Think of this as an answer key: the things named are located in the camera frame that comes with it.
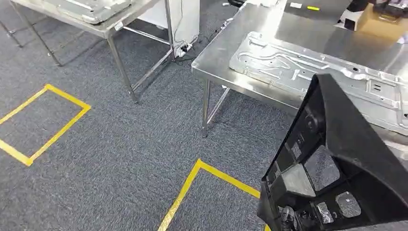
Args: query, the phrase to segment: yellow label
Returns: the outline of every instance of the yellow label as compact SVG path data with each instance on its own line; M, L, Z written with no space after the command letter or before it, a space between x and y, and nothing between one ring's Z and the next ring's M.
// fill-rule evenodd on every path
M320 10L320 8L319 7L316 7L316 6L308 6L307 7L309 10L313 10L313 11L319 11Z

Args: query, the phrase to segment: cardboard box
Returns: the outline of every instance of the cardboard box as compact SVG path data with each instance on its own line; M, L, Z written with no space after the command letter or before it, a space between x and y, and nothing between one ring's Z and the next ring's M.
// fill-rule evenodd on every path
M373 4L368 4L358 20L357 31L397 41L408 30L408 19L392 19L373 11Z

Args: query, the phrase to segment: metal tabletop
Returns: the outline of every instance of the metal tabletop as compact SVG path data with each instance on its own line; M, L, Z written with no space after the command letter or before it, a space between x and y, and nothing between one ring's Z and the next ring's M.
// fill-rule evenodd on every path
M108 20L92 25L85 23L81 20L73 18L67 14L60 13L58 9L42 0L10 0L19 5L30 8L39 13L45 14L49 17L55 18L59 21L75 26L81 30L90 32L96 36L104 39L108 39L116 32L115 25L122 22L123 26L127 26L139 16L141 16L148 9L153 7L159 0L136 0L130 6L126 7L122 11L118 12Z
M391 44L377 37L335 27L325 20L285 13L285 3L281 0L270 8L250 3L241 7L232 22L194 60L191 65L193 74L295 114L302 102L299 97L229 68L229 61L242 40L249 32L257 31L262 33L263 39L282 40L371 69L408 77L406 45ZM207 112L203 110L204 118L207 118ZM203 128L208 122L203 121ZM407 137L376 126L375 129L386 143L396 147L400 157L408 160Z

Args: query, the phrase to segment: table leg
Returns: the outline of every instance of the table leg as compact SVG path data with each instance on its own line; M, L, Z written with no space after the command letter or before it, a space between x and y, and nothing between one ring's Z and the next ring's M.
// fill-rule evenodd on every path
M57 64L57 66L61 66L61 63L57 60L54 53L45 44L44 40L42 40L41 36L34 29L33 25L30 23L28 18L22 12L20 12L20 10L18 9L18 5L16 3L12 2L12 1L10 1L10 4L14 8L14 10L18 14L18 16L21 18L21 20L27 25L27 28L30 29L31 33L33 33L33 35L40 41L40 43L42 44L44 49L48 52L48 55L51 56L51 58L54 60L55 64Z
M128 75L126 74L125 68L123 67L122 60L120 59L119 53L117 52L116 45L114 42L114 39L112 36L110 36L108 39L108 44L109 47L111 48L112 55L114 56L114 60L116 62L117 67L119 68L120 74L122 76L123 82L127 87L128 93L132 100L137 103L138 99L136 98L135 92L133 91L132 85L130 83L130 80L128 78Z
M206 79L204 84L203 118L201 121L201 135L207 137L208 104L210 102L211 82Z
M5 25L2 21L0 21L0 26L1 26L1 28L3 28L3 29L6 31L7 35L8 35L12 40L14 40L14 42L17 44L18 47L23 47L23 46L17 41L17 39L14 37L14 35L7 29L6 25Z
M174 55L174 41L173 41L173 30L171 28L171 14L170 14L170 3L169 0L165 0L166 7L166 20L167 20L167 33L168 33L168 42L170 43L170 49L172 50L171 60L174 60L176 57Z

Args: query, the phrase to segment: metal frame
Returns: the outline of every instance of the metal frame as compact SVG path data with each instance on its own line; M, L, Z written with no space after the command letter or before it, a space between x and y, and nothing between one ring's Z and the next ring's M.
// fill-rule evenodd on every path
M224 102L225 97L227 96L230 88L226 88L224 93L222 93L221 97L219 98L218 102L216 103L215 107L208 116L208 104L210 102L210 95L211 95L211 81L209 79L205 80L204 84L204 98L203 98L203 117L201 123L201 135L203 137L207 137L208 135L208 124L214 118L214 115L217 113L219 107L221 106L222 102Z
M170 17L170 5L169 5L169 0L164 0L165 1L165 7L166 7L166 19L167 19L167 24L168 24L168 41L158 38L156 36L150 35L146 32L135 30L133 28L128 27L127 25L133 22L138 18L139 15L141 15L144 11L149 9L150 7L153 7L154 4L158 2L158 0L145 0L145 1L140 1L140 4L134 4L133 6L129 7L128 9L124 10L123 12L120 12L116 15L114 15L112 18L108 19L106 22L101 23L100 25L90 25L86 24L84 22L81 22L79 20L76 20L74 18L67 17L65 15L59 14L58 12L53 12L52 10L41 8L38 5L34 5L30 2L24 1L24 0L11 0L10 4L13 6L14 10L17 12L17 14L20 16L21 20L26 23L27 27L31 30L31 32L34 34L34 36L40 41L41 45L43 46L44 50L48 53L48 56L50 56L54 62L58 65L61 66L61 63L58 61L58 59L55 57L54 52L49 49L47 44L44 42L44 40L41 38L41 36L38 34L38 32L34 29L34 27L31 25L27 17L18 9L18 5L23 5L26 6L34 11L37 11L39 13L43 13L47 16L53 17L59 21L65 22L67 24L70 24L72 26L75 26L79 29L82 29L84 31L90 32L94 35L97 35L103 39L106 39L109 48L112 52L112 56L114 57L114 60L116 62L116 65L120 71L120 74L122 76L123 82L125 84L125 87L127 88L128 94L132 98L132 100L137 103L138 102L138 97L135 94L135 90L164 62L166 58L171 56L171 59L174 59L174 43L173 43L173 32L171 29L171 17ZM116 26L122 24L123 26L119 29L116 29ZM119 52L117 51L115 41L113 36L121 29L125 29L128 31L131 31L133 33L154 39L156 41L159 41L161 43L167 44L170 46L169 51L158 61L156 62L153 67L145 73L145 75L134 85L131 84L129 77L126 73L126 70L123 66L122 59L120 58Z
M10 30L8 30L8 28L6 27L6 25L2 21L0 21L0 27L3 28L3 30L6 31L7 36L9 38L11 38L17 44L18 47L20 47L20 48L23 47L21 45L21 43L14 37L13 33Z

